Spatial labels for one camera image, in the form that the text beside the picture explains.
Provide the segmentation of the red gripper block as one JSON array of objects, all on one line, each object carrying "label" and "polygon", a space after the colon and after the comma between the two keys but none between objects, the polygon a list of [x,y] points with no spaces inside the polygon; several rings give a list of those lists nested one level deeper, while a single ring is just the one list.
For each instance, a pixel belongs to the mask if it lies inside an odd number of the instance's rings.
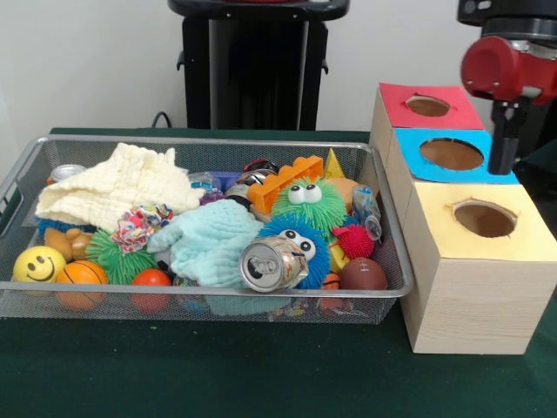
[{"label": "red gripper block", "polygon": [[483,37],[462,58],[460,77],[473,96],[493,103],[493,142],[488,171],[510,173],[530,100],[543,105],[556,98],[556,49],[527,40]]}]

